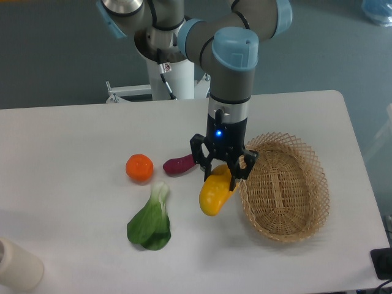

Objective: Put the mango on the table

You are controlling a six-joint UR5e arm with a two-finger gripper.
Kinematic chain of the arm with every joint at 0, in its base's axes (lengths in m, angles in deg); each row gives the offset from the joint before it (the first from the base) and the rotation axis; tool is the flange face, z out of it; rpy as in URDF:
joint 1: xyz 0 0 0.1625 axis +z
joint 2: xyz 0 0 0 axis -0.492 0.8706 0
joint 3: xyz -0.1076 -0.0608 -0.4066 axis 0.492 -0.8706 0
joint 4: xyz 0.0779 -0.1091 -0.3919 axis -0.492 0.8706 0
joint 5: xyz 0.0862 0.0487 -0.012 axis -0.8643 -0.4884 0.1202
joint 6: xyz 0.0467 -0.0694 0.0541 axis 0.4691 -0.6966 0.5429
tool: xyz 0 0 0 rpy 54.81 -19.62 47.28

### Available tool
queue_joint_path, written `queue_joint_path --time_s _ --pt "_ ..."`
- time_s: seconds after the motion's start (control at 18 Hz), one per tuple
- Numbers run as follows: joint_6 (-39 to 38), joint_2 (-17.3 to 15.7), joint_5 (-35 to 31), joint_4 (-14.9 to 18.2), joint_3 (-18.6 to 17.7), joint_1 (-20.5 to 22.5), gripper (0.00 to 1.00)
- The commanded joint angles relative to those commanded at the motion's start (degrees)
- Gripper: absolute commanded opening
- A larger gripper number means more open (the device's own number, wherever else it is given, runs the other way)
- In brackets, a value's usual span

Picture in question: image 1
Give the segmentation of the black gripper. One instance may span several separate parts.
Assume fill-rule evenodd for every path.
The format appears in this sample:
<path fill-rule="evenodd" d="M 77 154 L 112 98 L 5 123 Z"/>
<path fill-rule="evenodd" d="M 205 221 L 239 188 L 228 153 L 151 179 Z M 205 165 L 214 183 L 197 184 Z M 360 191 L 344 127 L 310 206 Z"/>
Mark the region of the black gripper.
<path fill-rule="evenodd" d="M 207 116 L 206 136 L 195 134 L 190 140 L 193 161 L 204 171 L 204 179 L 208 179 L 211 174 L 213 159 L 228 161 L 231 174 L 229 190 L 235 189 L 237 180 L 248 178 L 259 154 L 244 149 L 246 126 L 247 118 L 240 122 L 217 123 L 215 118 Z M 207 156 L 203 152 L 203 145 L 209 152 Z"/>

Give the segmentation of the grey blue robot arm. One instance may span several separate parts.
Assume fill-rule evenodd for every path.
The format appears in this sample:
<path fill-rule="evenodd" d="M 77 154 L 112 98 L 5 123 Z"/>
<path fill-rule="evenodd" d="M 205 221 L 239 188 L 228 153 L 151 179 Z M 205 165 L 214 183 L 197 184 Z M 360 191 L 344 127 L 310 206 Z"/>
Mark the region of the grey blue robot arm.
<path fill-rule="evenodd" d="M 196 96 L 195 67 L 209 78 L 206 135 L 190 140 L 192 157 L 206 176 L 221 160 L 230 187 L 246 179 L 257 159 L 244 136 L 258 45 L 288 30 L 288 1 L 230 1 L 231 12 L 216 21 L 188 18 L 183 1 L 98 1 L 97 8 L 117 37 L 131 37 L 145 59 L 154 100 Z"/>

